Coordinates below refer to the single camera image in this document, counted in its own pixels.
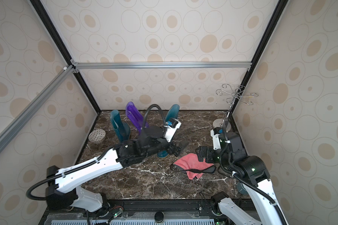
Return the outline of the teal rubber boot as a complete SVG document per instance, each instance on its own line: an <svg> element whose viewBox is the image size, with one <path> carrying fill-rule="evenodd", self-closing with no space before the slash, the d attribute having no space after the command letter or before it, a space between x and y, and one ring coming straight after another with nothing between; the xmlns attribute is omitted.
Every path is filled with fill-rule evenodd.
<svg viewBox="0 0 338 225"><path fill-rule="evenodd" d="M169 121L171 118L177 119L178 118L178 113L180 110L180 106L178 104L174 104L168 111L165 120ZM168 153L166 151L162 151L157 154L159 158L165 158L168 156Z"/></svg>
<svg viewBox="0 0 338 225"><path fill-rule="evenodd" d="M124 142L130 139L131 129L127 123L122 122L118 110L113 110L110 112L110 122L118 137L119 142Z"/></svg>

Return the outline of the purple rubber boot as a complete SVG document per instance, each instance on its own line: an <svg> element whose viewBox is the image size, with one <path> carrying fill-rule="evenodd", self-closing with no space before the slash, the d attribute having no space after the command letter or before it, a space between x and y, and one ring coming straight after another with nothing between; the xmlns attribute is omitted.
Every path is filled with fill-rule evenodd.
<svg viewBox="0 0 338 225"><path fill-rule="evenodd" d="M125 114L137 129L138 134L141 134L144 117L136 108L133 102L128 102L125 108Z"/></svg>

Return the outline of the pink microfiber cloth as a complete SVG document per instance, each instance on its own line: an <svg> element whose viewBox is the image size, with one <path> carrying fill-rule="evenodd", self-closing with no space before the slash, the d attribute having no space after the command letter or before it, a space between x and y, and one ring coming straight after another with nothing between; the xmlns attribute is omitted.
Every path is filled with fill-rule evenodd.
<svg viewBox="0 0 338 225"><path fill-rule="evenodd" d="M171 171L186 173L190 180L200 179L205 173L213 174L216 169L214 164L200 162L194 153L187 154L170 165Z"/></svg>

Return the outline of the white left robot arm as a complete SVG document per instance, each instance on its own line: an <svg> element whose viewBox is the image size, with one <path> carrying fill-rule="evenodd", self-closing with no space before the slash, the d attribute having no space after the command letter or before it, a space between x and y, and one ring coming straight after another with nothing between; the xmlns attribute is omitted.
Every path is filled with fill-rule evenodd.
<svg viewBox="0 0 338 225"><path fill-rule="evenodd" d="M81 185L106 173L139 164L162 151L179 156L188 145L186 141L179 144L172 141L181 125L179 120L171 118L164 127L143 128L137 139L109 147L98 157L67 168L51 166L46 179L31 186L26 196L45 201L51 210L76 207L95 213L107 211L109 203L105 194L93 193Z"/></svg>

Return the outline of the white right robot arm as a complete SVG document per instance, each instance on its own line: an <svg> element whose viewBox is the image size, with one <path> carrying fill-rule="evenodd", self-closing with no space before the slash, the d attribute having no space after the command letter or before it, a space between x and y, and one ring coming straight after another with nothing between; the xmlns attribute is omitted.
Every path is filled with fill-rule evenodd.
<svg viewBox="0 0 338 225"><path fill-rule="evenodd" d="M238 134L214 128L210 135L213 145L198 147L198 160L218 164L225 176L237 179L251 197L260 219L254 219L223 192L212 196L213 213L225 215L236 225L286 225L265 163L247 154Z"/></svg>

